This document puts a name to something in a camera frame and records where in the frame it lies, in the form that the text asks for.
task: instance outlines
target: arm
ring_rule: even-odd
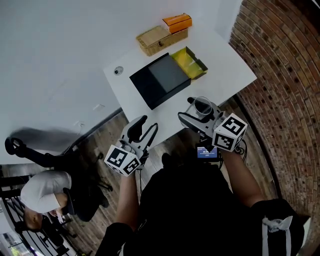
[[[136,174],[122,176],[115,221],[127,224],[135,231],[138,224],[138,208]]]
[[[49,214],[50,214],[51,216],[53,216],[53,217],[57,217],[57,212],[56,212],[56,210],[51,210],[51,211],[49,211]]]
[[[241,156],[235,152],[221,150],[233,193],[248,207],[265,200],[260,187],[243,162]]]
[[[68,196],[65,193],[46,194],[37,203],[38,213],[47,213],[52,210],[62,213],[62,208],[67,205]]]

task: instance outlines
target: white cube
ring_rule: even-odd
[[[213,132],[212,145],[232,152],[242,141],[248,125],[234,113],[229,115]]]
[[[140,160],[135,154],[125,151],[121,147],[115,145],[111,145],[104,162],[112,170],[126,177],[132,174],[141,165]]]

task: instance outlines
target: orange box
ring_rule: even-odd
[[[192,18],[184,13],[178,16],[164,18],[164,27],[171,33],[176,33],[178,31],[184,30],[192,26]]]

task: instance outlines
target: white table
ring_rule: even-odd
[[[207,74],[151,110],[129,77],[165,53],[173,54],[186,46],[208,67]],[[118,66],[123,67],[121,75],[114,74]],[[188,108],[188,97],[205,96],[220,105],[256,79],[241,57],[201,21],[194,22],[189,28],[188,38],[151,57],[148,57],[137,43],[132,50],[103,71],[129,122],[147,115],[143,132],[147,131],[150,125],[158,123],[159,130],[151,147],[183,129],[177,114]]]

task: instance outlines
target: black pants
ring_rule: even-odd
[[[84,222],[89,222],[105,198],[101,189],[83,173],[71,176],[70,196],[74,213]]]

